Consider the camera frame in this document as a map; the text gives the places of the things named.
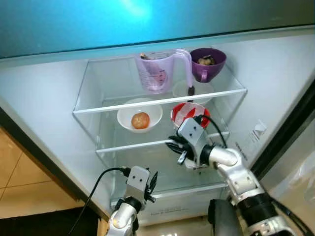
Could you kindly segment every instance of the black cable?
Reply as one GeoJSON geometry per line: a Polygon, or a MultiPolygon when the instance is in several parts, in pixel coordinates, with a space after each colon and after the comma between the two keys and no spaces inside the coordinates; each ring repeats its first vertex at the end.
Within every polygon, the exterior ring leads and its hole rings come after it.
{"type": "Polygon", "coordinates": [[[293,223],[300,229],[300,231],[305,236],[314,236],[311,229],[296,215],[294,214],[290,209],[288,209],[285,205],[278,202],[273,197],[269,196],[271,201],[279,208],[285,215],[287,215],[293,223]]]}
{"type": "Polygon", "coordinates": [[[74,224],[73,224],[71,230],[69,231],[68,235],[70,235],[70,234],[72,233],[72,231],[73,231],[74,228],[76,227],[77,223],[79,222],[79,220],[80,220],[80,218],[81,218],[81,216],[82,216],[82,214],[83,214],[85,208],[88,206],[88,203],[90,202],[91,197],[92,197],[93,193],[94,193],[95,190],[96,190],[96,187],[97,187],[97,185],[98,185],[100,179],[103,177],[103,175],[104,175],[105,173],[107,173],[107,172],[109,172],[109,171],[121,171],[121,172],[124,173],[125,169],[124,169],[124,168],[119,168],[119,167],[114,167],[114,168],[109,168],[109,169],[103,171],[103,172],[100,174],[100,176],[98,177],[98,179],[97,179],[97,181],[96,181],[96,183],[95,183],[95,185],[94,185],[94,187],[93,187],[93,189],[92,189],[92,191],[91,191],[91,193],[90,193],[90,195],[89,195],[87,201],[85,202],[85,204],[84,204],[84,206],[83,206],[82,211],[80,212],[80,214],[79,214],[77,220],[74,222],[74,224]]]}
{"type": "Polygon", "coordinates": [[[211,119],[211,117],[206,116],[206,115],[201,115],[201,117],[207,118],[207,119],[213,124],[213,126],[216,128],[217,132],[220,134],[220,137],[221,137],[222,142],[223,142],[223,146],[224,146],[225,148],[227,148],[226,141],[225,141],[225,139],[224,139],[224,137],[223,137],[223,135],[222,135],[222,133],[221,133],[219,127],[218,127],[217,124],[214,122],[214,120],[211,119]]]}

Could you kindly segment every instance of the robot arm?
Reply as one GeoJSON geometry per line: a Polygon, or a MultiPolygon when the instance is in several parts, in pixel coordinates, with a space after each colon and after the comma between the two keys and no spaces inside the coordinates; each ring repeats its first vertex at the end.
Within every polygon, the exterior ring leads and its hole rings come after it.
{"type": "Polygon", "coordinates": [[[239,208],[251,236],[297,235],[277,214],[271,198],[243,165],[238,151],[210,145],[205,130],[193,118],[186,119],[177,134],[186,141],[178,163],[189,169],[214,166],[225,178],[232,202],[239,208]]]}
{"type": "Polygon", "coordinates": [[[151,196],[157,183],[158,173],[156,172],[148,180],[150,172],[139,166],[131,168],[126,182],[126,192],[118,201],[114,213],[108,221],[108,236],[132,236],[138,229],[137,214],[144,210],[146,201],[155,202],[151,196]]]}

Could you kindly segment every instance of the refrigerator drawer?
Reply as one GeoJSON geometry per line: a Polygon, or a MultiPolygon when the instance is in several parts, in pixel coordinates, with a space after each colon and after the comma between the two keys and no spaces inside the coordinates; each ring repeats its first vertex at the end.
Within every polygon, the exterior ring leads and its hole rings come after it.
{"type": "Polygon", "coordinates": [[[210,200],[224,198],[225,193],[225,183],[156,193],[156,202],[147,202],[145,210],[138,214],[139,224],[145,226],[207,215],[210,200]]]}

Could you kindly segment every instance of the white plate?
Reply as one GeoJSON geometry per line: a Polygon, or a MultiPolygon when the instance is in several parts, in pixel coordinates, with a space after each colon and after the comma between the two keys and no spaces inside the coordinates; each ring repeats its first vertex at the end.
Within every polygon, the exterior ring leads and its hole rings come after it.
{"type": "MultiPolygon", "coordinates": [[[[147,102],[151,101],[148,98],[136,98],[132,99],[125,104],[130,103],[137,103],[137,102],[147,102]]],[[[125,108],[120,109],[117,112],[117,120],[118,123],[125,129],[130,130],[133,133],[146,133],[153,129],[153,127],[161,120],[163,115],[163,109],[160,105],[153,105],[153,106],[144,106],[144,107],[134,107],[134,108],[125,108]],[[145,129],[135,129],[131,124],[132,117],[140,112],[145,112],[150,117],[150,123],[149,126],[145,129]]]]}
{"type": "MultiPolygon", "coordinates": [[[[197,81],[193,82],[193,86],[195,87],[195,95],[212,93],[214,92],[213,87],[209,83],[200,83],[197,81]]],[[[174,97],[184,97],[188,94],[188,87],[186,80],[181,80],[174,85],[173,88],[173,96],[174,97]]],[[[200,105],[205,105],[207,102],[211,100],[211,97],[196,99],[193,102],[198,103],[200,105]]]]}

